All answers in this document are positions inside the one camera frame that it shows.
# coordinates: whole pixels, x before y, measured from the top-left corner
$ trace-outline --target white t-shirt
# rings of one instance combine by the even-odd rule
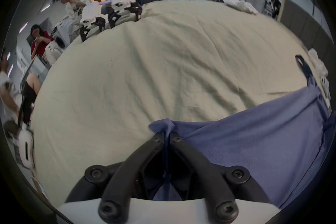
[[[19,93],[19,91],[15,88],[14,83],[11,81],[11,79],[7,76],[6,72],[1,71],[0,72],[0,87],[2,87],[5,84],[8,84],[7,90],[14,100],[15,104],[20,107],[22,103],[22,95]],[[5,115],[13,119],[15,122],[18,121],[18,117],[16,116],[15,111],[11,110],[9,107],[5,105],[5,103],[2,100],[2,104],[5,110]]]
[[[90,0],[78,0],[85,5],[88,5],[91,3]],[[67,3],[65,6],[65,11],[69,15],[70,18],[73,19],[72,25],[77,25],[78,27],[74,27],[73,30],[77,30],[80,26],[80,20],[82,19],[82,11],[84,7],[79,7],[74,3]]]

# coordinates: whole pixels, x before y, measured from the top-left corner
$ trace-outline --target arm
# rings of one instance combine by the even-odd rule
[[[36,50],[38,46],[39,46],[39,43],[35,43],[34,49],[30,55],[31,60],[36,56]]]
[[[36,51],[37,51],[37,48],[39,47],[40,43],[41,42],[45,42],[47,45],[51,42],[51,40],[49,38],[46,38],[46,37],[39,37],[37,39],[37,42],[35,44],[35,48],[30,56],[31,60],[34,58],[34,56],[36,55]]]
[[[7,91],[6,85],[3,85],[0,88],[0,96],[1,96],[2,101],[4,102],[4,104],[8,108],[10,108],[11,110],[13,110],[16,113],[17,116],[19,116],[19,110],[20,110],[20,108],[15,104],[15,102],[12,99],[11,95]]]
[[[75,5],[79,6],[79,7],[85,7],[86,6],[86,4],[83,3],[80,0],[72,0],[70,3],[75,4]]]

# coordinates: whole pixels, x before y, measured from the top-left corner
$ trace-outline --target black strap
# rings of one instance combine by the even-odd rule
[[[295,56],[297,63],[301,67],[301,70],[303,71],[304,75],[306,76],[307,82],[308,79],[313,76],[313,73],[309,67],[309,65],[305,62],[303,57],[301,55],[296,55]]]

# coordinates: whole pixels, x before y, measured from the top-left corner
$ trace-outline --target hair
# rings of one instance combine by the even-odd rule
[[[31,29],[30,29],[30,35],[33,36],[33,30],[35,29],[39,29],[40,30],[40,36],[44,37],[44,31],[42,30],[42,28],[40,27],[40,25],[38,24],[34,24]]]

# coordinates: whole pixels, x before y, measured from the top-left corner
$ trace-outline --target ceiling light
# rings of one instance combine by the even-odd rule
[[[42,8],[41,12],[42,11],[45,11],[48,7],[50,7],[50,4],[46,5],[44,8]]]
[[[12,66],[10,67],[10,69],[9,69],[8,77],[9,77],[9,75],[11,74],[12,69],[13,69],[13,65],[12,65]]]
[[[27,26],[27,22],[21,27],[21,29],[19,30],[19,33],[21,33],[22,32],[22,30]]]

